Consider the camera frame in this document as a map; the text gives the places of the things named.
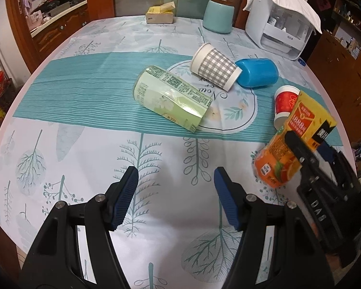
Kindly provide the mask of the teal striped table runner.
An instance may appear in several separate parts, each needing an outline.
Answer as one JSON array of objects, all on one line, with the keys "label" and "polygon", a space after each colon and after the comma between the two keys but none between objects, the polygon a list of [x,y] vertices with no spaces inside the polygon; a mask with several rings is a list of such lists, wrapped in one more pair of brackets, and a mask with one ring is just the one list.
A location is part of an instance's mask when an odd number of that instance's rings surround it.
[{"label": "teal striped table runner", "polygon": [[256,118],[249,127],[232,134],[200,130],[192,134],[134,100],[135,81],[149,65],[168,69],[190,59],[189,55],[170,53],[111,52],[52,60],[30,85],[14,116],[116,131],[240,142],[267,143],[275,135],[275,86],[252,89],[257,96]]}]

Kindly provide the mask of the round white placemat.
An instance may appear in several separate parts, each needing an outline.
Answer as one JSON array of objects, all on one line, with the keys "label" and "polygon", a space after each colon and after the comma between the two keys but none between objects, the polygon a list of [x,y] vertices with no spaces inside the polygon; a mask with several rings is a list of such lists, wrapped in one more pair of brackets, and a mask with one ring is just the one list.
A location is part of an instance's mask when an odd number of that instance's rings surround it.
[{"label": "round white placemat", "polygon": [[198,129],[218,134],[232,134],[249,127],[258,112],[257,96],[252,89],[238,84],[226,92],[190,71],[191,61],[176,63],[168,71],[199,89],[212,99]]}]

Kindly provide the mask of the tree pattern tablecloth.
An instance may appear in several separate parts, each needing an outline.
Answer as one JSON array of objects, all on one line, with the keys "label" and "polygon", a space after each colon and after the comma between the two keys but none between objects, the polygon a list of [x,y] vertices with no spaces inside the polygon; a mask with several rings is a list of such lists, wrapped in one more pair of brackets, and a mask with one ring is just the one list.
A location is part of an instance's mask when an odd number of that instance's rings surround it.
[{"label": "tree pattern tablecloth", "polygon": [[259,49],[240,29],[206,30],[201,20],[178,18],[149,25],[143,16],[93,21],[50,55],[29,78],[0,130],[0,226],[28,252],[57,201],[86,202],[119,180],[129,166],[139,184],[123,224],[111,233],[132,288],[220,288],[241,234],[231,227],[214,187],[214,170],[264,202],[300,202],[301,176],[272,189],[254,174],[261,142],[164,136],[17,118],[14,112],[46,65],[56,59],[111,52],[192,56],[205,43],[229,59],[275,62],[275,86],[293,85],[322,105],[333,105],[307,67]]}]

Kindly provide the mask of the red paper cup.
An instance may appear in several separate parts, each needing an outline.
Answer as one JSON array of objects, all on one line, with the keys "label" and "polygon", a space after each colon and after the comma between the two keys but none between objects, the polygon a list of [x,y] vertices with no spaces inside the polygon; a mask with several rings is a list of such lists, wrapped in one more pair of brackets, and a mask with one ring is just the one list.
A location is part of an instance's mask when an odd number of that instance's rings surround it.
[{"label": "red paper cup", "polygon": [[274,127],[277,131],[283,126],[286,119],[289,117],[300,90],[292,85],[283,85],[279,87],[274,96],[275,100],[275,118]]}]

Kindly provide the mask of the grey checkered paper cup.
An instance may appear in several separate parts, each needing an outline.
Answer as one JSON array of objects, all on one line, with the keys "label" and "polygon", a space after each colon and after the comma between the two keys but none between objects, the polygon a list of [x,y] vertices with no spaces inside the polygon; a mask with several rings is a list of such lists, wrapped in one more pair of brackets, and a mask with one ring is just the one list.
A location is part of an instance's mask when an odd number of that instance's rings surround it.
[{"label": "grey checkered paper cup", "polygon": [[205,43],[193,55],[190,71],[228,92],[242,70],[210,43]]}]

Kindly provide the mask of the dark wooden cabinet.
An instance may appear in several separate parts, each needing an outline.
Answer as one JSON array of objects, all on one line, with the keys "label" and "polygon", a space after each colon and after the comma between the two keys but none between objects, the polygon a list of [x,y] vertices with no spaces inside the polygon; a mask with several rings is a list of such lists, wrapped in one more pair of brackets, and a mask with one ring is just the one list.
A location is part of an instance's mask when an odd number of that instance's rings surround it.
[{"label": "dark wooden cabinet", "polygon": [[307,61],[332,100],[351,143],[361,141],[361,0],[308,0],[322,34]]}]

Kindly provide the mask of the green label cup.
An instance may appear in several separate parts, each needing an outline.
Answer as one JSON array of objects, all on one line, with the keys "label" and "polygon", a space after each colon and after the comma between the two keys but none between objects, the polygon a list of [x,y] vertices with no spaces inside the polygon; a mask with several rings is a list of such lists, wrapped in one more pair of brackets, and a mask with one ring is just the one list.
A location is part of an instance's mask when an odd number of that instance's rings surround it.
[{"label": "green label cup", "polygon": [[190,132],[197,131],[212,99],[193,85],[156,65],[138,76],[133,96],[141,106]]}]

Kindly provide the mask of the blue plastic cup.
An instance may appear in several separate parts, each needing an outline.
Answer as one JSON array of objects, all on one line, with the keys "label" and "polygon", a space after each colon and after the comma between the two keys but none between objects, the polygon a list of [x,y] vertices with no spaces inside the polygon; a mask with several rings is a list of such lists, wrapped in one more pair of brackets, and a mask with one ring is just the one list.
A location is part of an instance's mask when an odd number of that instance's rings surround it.
[{"label": "blue plastic cup", "polygon": [[241,69],[237,83],[241,87],[255,88],[273,85],[279,73],[277,66],[268,58],[240,59],[235,62]]}]

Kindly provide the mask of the orange juice cup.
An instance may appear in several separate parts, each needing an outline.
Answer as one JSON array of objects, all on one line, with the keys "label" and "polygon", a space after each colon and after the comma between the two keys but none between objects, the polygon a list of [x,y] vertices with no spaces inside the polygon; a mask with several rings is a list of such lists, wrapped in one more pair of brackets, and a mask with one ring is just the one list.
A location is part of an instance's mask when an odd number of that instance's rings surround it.
[{"label": "orange juice cup", "polygon": [[301,168],[302,156],[315,152],[336,125],[319,102],[301,91],[282,127],[257,154],[256,176],[274,189],[285,185]]}]

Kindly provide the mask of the yellow tissue box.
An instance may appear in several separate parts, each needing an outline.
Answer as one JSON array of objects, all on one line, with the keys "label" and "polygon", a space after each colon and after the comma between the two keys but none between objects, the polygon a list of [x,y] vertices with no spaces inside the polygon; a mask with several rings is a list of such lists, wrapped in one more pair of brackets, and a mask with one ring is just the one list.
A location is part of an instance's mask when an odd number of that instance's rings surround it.
[{"label": "yellow tissue box", "polygon": [[145,14],[147,24],[172,24],[174,22],[175,2],[152,6]]}]

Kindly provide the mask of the small blue lid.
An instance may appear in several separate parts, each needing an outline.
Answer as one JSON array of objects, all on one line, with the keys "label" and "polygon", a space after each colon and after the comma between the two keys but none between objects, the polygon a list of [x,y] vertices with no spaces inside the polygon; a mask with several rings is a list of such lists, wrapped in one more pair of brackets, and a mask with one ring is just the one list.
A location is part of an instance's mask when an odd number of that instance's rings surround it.
[{"label": "small blue lid", "polygon": [[306,63],[305,63],[301,58],[298,59],[298,62],[299,62],[302,66],[306,66]]}]

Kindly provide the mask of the teal canister with brown lid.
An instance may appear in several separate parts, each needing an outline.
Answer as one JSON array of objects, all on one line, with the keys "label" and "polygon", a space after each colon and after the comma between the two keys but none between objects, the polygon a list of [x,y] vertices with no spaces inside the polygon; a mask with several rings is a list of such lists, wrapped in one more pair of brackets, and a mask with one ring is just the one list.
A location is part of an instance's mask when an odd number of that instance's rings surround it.
[{"label": "teal canister with brown lid", "polygon": [[232,31],[235,7],[227,0],[209,0],[203,16],[203,27],[220,34]]}]

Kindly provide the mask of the white cosmetic organizer box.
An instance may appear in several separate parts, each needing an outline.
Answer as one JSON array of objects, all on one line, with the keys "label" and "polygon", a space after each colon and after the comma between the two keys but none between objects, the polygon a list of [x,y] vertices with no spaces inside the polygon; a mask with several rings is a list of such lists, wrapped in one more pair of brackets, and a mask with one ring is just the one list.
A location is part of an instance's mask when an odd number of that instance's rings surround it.
[{"label": "white cosmetic organizer box", "polygon": [[261,49],[292,61],[301,55],[311,34],[318,33],[303,15],[272,0],[253,0],[245,31]]}]

